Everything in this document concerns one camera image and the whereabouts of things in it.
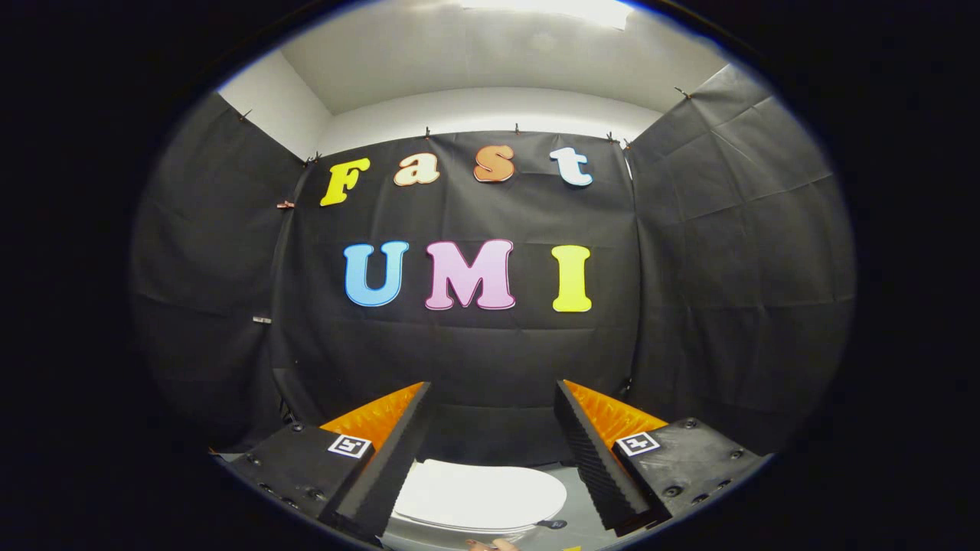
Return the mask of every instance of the black fabric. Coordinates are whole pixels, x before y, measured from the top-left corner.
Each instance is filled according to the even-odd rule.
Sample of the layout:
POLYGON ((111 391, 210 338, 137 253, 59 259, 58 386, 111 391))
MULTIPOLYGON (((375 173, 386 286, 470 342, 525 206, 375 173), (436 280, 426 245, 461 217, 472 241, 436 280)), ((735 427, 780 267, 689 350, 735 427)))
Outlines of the black fabric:
POLYGON ((241 449, 278 423, 277 391, 318 424, 421 380, 436 406, 421 456, 535 465, 570 459, 550 414, 568 378, 673 421, 694 416, 757 453, 778 449, 833 376, 854 297, 839 184, 777 99, 729 67, 628 151, 594 137, 465 132, 302 163, 217 95, 164 155, 133 246, 137 320, 155 376, 215 443, 241 449), (516 173, 473 177, 509 145, 516 173), (588 157, 585 187, 550 152, 588 157), (433 153, 440 176, 397 186, 433 153), (330 167, 367 157, 347 199, 322 207, 330 167), (275 209, 289 199, 296 208, 275 209), (514 243, 509 310, 430 311, 434 241, 472 262, 514 243), (398 297, 367 308, 344 289, 343 251, 410 244, 398 297), (581 245, 592 310, 558 313, 557 245, 581 245), (271 326, 254 316, 271 318, 271 326))
POLYGON ((320 159, 290 215, 277 289, 282 298, 273 313, 291 355, 283 363, 326 419, 430 380, 435 403, 483 408, 484 420, 497 420, 478 423, 479 433, 460 440, 455 436, 465 426, 437 414, 423 452, 431 457, 488 464, 567 459, 554 416, 527 416, 524 427, 514 427, 513 408, 550 408, 558 378, 612 394, 629 376, 639 317, 632 201, 618 144, 594 137, 466 132, 394 140, 320 159), (474 178, 475 154, 486 145, 514 149, 516 173, 510 179, 474 178), (590 185, 575 188, 559 176, 549 154, 566 146, 587 156, 583 171, 593 176, 590 185), (395 185, 399 162, 422 152, 436 155, 441 176, 429 184, 395 185), (329 168, 363 157, 370 168, 360 173, 347 199, 321 207, 329 168), (455 241, 472 262, 489 239, 514 243, 509 282, 516 305, 491 311, 457 301, 450 310, 427 310, 432 261, 426 246, 455 241), (410 244, 400 294, 376 308, 353 303, 344 290, 344 249, 374 246, 367 282, 378 287, 385 264, 378 249, 391 240, 410 244), (591 251, 585 277, 593 307, 586 313, 558 313, 552 306, 559 275, 551 250, 567 244, 591 251), (551 432, 555 437, 537 436, 551 432), (504 453, 472 440, 520 442, 523 448, 505 446, 504 453))
POLYGON ((779 100, 728 66, 628 152, 643 266, 631 404, 756 453, 816 406, 855 297, 840 184, 779 100))
POLYGON ((266 349, 276 203, 302 163, 212 94, 179 126, 134 222, 142 347, 175 410, 235 451, 281 425, 266 349))

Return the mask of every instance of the letter u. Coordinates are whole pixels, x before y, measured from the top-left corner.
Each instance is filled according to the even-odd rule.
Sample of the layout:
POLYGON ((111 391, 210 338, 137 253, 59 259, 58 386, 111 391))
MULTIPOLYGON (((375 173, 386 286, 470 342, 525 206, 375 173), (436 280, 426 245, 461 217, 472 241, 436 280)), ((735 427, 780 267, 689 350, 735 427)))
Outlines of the letter u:
POLYGON ((384 285, 377 289, 368 287, 368 257, 374 247, 361 243, 344 249, 347 257, 347 273, 344 276, 344 289, 355 304, 361 306, 384 306, 395 300, 402 290, 402 256, 409 250, 405 241, 388 241, 381 245, 381 252, 387 257, 384 285))

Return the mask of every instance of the white object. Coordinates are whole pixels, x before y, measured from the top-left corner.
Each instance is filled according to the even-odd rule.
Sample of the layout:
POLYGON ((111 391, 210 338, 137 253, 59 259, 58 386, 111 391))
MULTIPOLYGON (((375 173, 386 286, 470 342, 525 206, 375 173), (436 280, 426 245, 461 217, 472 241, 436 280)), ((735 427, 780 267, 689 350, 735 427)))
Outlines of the white object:
POLYGON ((395 501, 393 517, 468 533, 515 533, 550 520, 567 491, 554 476, 524 467, 416 463, 395 501))

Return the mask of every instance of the letter m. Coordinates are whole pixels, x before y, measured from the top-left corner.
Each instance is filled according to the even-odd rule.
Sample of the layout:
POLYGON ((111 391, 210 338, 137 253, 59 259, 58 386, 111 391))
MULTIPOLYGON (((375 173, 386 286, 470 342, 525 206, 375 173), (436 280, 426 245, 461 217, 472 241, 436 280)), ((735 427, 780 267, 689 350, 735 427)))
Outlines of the letter m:
POLYGON ((483 282, 483 292, 476 305, 484 310, 506 310, 516 300, 511 296, 507 280, 507 259, 514 244, 506 239, 491 239, 480 248, 472 266, 466 263, 460 247, 452 241, 437 241, 425 249, 432 257, 432 295, 425 300, 429 310, 448 310, 453 307, 449 285, 464 308, 483 282))

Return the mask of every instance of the finger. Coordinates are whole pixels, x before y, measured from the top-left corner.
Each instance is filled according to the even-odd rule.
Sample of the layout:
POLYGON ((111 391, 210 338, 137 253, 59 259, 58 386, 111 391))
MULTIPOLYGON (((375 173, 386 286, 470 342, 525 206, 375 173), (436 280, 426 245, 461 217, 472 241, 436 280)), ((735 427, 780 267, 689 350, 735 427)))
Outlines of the finger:
POLYGON ((475 539, 468 539, 466 545, 469 546, 469 551, 495 551, 495 549, 486 543, 480 543, 475 539))
POLYGON ((493 540, 493 544, 496 545, 497 549, 500 549, 500 551, 520 551, 520 549, 517 549, 516 545, 501 537, 493 540))

